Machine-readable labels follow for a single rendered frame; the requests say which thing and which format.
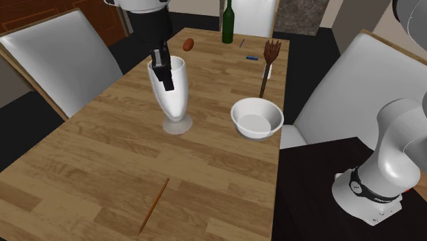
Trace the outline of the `white bowl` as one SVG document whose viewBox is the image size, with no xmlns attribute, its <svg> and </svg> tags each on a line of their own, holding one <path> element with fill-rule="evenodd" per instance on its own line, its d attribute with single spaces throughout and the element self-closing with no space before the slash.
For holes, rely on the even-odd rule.
<svg viewBox="0 0 427 241">
<path fill-rule="evenodd" d="M 284 122 L 281 109 L 273 102 L 248 97 L 231 108 L 231 119 L 238 133 L 251 140 L 264 140 L 275 134 Z"/>
</svg>

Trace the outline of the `brown wooden spaghetti spoon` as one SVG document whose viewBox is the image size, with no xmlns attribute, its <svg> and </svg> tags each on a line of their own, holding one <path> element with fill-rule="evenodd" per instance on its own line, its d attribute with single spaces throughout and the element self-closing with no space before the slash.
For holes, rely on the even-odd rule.
<svg viewBox="0 0 427 241">
<path fill-rule="evenodd" d="M 261 89 L 259 92 L 259 98 L 263 97 L 271 64 L 273 63 L 273 61 L 275 61 L 275 59 L 279 55 L 280 49 L 281 49 L 281 43 L 278 40 L 276 42 L 273 40 L 271 41 L 268 40 L 265 44 L 263 56 L 266 61 L 266 66 L 264 68 L 263 81 L 262 81 Z"/>
</svg>

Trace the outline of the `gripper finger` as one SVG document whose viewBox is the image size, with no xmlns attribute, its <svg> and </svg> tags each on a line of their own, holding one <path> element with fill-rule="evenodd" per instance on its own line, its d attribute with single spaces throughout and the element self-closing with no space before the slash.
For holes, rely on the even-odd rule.
<svg viewBox="0 0 427 241">
<path fill-rule="evenodd" d="M 174 90 L 171 73 L 170 52 L 166 40 L 161 41 L 152 51 L 152 68 L 156 77 L 163 83 L 165 91 Z"/>
</svg>

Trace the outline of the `white chair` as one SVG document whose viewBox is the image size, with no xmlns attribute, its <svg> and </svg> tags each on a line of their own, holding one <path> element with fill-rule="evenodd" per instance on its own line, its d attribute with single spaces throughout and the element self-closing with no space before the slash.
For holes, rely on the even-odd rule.
<svg viewBox="0 0 427 241">
<path fill-rule="evenodd" d="M 350 43 L 298 118 L 281 129 L 280 148 L 358 137 L 374 149 L 376 117 L 387 103 L 427 92 L 427 60 L 368 31 Z"/>
<path fill-rule="evenodd" d="M 271 38 L 280 0 L 231 0 L 234 33 Z"/>
<path fill-rule="evenodd" d="M 79 8 L 0 34 L 0 55 L 64 120 L 123 76 Z"/>
</svg>

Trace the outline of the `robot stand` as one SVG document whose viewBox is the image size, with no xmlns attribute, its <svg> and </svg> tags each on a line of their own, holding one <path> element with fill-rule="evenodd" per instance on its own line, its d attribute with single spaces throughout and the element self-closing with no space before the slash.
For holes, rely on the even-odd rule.
<svg viewBox="0 0 427 241">
<path fill-rule="evenodd" d="M 363 163 L 372 150 L 358 138 L 282 149 L 272 241 L 427 241 L 427 201 L 414 190 L 402 209 L 370 226 L 333 199 L 335 173 Z"/>
</svg>

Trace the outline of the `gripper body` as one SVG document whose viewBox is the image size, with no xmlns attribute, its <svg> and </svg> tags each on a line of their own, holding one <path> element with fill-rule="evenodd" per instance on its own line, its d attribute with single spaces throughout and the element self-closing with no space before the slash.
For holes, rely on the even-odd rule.
<svg viewBox="0 0 427 241">
<path fill-rule="evenodd" d="M 140 42 L 157 42 L 169 39 L 172 33 L 172 21 L 168 10 L 127 15 L 133 28 L 133 35 Z"/>
</svg>

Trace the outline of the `white vase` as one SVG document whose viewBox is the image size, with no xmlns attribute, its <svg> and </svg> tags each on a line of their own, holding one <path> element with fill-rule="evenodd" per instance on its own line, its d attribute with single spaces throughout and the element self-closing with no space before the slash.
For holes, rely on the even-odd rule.
<svg viewBox="0 0 427 241">
<path fill-rule="evenodd" d="M 189 88 L 185 61 L 173 55 L 170 56 L 170 59 L 174 90 L 165 90 L 163 83 L 155 75 L 152 60 L 147 64 L 147 69 L 155 98 L 166 115 L 163 129 L 169 134 L 179 135 L 188 131 L 192 126 L 190 115 L 185 113 Z"/>
</svg>

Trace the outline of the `orange pencil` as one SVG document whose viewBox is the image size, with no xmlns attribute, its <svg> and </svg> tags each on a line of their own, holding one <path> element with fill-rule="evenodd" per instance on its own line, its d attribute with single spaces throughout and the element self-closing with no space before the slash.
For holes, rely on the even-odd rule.
<svg viewBox="0 0 427 241">
<path fill-rule="evenodd" d="M 153 210 L 155 209 L 155 207 L 156 207 L 156 205 L 157 205 L 157 203 L 158 203 L 159 199 L 161 198 L 161 196 L 162 196 L 162 194 L 163 194 L 164 190 L 166 189 L 166 186 L 168 185 L 168 182 L 169 182 L 169 181 L 170 181 L 170 178 L 166 178 L 166 180 L 165 180 L 165 182 L 164 182 L 163 186 L 161 187 L 161 189 L 160 189 L 159 193 L 157 194 L 157 196 L 156 196 L 156 198 L 155 198 L 155 200 L 154 200 L 154 202 L 153 202 L 153 204 L 152 204 L 152 206 L 151 206 L 150 210 L 148 211 L 148 213 L 147 213 L 147 215 L 146 215 L 146 217 L 145 217 L 144 221 L 142 222 L 142 224 L 141 224 L 141 226 L 140 226 L 140 228 L 139 228 L 139 230 L 138 230 L 137 236 L 139 236 L 139 235 L 141 234 L 142 230 L 143 230 L 143 229 L 144 229 L 144 227 L 146 226 L 146 224 L 147 224 L 147 222 L 148 222 L 148 220 L 149 220 L 149 218 L 150 218 L 151 214 L 153 213 Z"/>
</svg>

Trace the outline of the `green glass bottle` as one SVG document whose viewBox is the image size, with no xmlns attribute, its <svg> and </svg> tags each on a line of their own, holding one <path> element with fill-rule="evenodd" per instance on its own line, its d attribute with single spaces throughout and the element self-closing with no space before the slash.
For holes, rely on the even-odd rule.
<svg viewBox="0 0 427 241">
<path fill-rule="evenodd" d="M 232 0 L 227 0 L 227 6 L 222 15 L 222 42 L 231 44 L 233 42 L 235 13 L 232 8 Z"/>
</svg>

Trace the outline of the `wooden table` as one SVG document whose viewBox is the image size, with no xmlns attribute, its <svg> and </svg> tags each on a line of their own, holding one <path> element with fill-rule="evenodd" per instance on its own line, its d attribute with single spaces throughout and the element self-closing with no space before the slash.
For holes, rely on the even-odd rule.
<svg viewBox="0 0 427 241">
<path fill-rule="evenodd" d="M 184 51 L 188 38 L 194 46 Z M 230 115 L 236 101 L 259 95 L 265 43 L 236 35 L 225 45 L 219 32 L 182 29 L 168 45 L 185 60 L 192 127 L 178 136 L 163 130 L 140 62 L 0 172 L 0 238 L 270 241 L 281 136 L 244 139 Z M 263 94 L 278 106 L 288 49 L 283 41 Z"/>
</svg>

